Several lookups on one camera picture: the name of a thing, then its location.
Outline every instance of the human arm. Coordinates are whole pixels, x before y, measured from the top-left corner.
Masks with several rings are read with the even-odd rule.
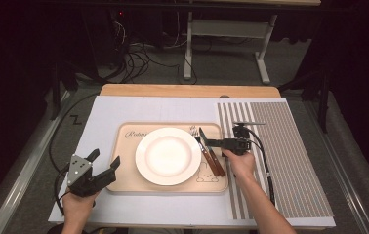
[[[79,197],[68,192],[62,198],[64,225],[62,234],[82,233],[87,219],[93,209],[94,201],[100,192],[89,197]]]
[[[230,161],[236,183],[241,188],[249,210],[253,213],[261,233],[296,233],[284,216],[276,209],[254,178],[255,156],[246,152],[238,156],[222,149]]]

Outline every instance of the striped mat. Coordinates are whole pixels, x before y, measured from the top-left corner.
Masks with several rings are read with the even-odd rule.
[[[232,122],[266,123],[246,127],[254,131],[264,145],[276,207],[285,217],[333,216],[286,100],[218,103],[217,111],[222,135],[226,138],[234,137]],[[255,178],[268,194],[263,155],[255,144],[252,144],[252,153],[257,156]],[[232,175],[230,165],[227,169],[227,174]],[[231,218],[253,218],[233,176],[229,177],[228,195]]]

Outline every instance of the wooden tray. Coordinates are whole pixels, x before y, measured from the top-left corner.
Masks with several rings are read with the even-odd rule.
[[[206,159],[202,155],[199,170],[187,181],[163,186],[154,184],[145,179],[136,166],[136,148],[140,141],[150,132],[166,127],[173,127],[189,132],[190,126],[201,127],[206,137],[221,139],[221,128],[213,123],[125,123],[117,135],[112,162],[120,156],[121,164],[116,170],[116,181],[107,188],[113,192],[222,192],[227,188],[227,175],[224,177],[214,176]],[[221,156],[220,148],[213,148],[222,167],[226,172],[226,160]]]

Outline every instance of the knife handle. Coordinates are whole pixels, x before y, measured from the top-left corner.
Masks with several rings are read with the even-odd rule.
[[[208,161],[209,167],[212,169],[213,175],[218,176],[219,172],[216,168],[215,162],[213,161],[211,155],[206,151],[205,146],[203,146],[201,143],[199,143],[200,149],[202,150],[203,155],[206,158],[206,161]]]
[[[218,170],[219,176],[226,176],[225,170],[224,168],[222,168],[222,165],[219,162],[218,157],[216,157],[215,152],[212,149],[210,149],[209,153],[212,156],[213,162],[216,165],[216,169]]]

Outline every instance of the human hand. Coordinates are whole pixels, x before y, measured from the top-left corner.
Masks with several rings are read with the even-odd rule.
[[[245,152],[243,155],[236,155],[228,149],[222,149],[222,152],[229,159],[236,177],[253,176],[256,164],[255,156],[252,153]]]
[[[65,221],[62,233],[78,234],[82,232],[93,209],[94,201],[99,194],[100,192],[89,197],[79,197],[68,192],[63,196],[62,203]]]

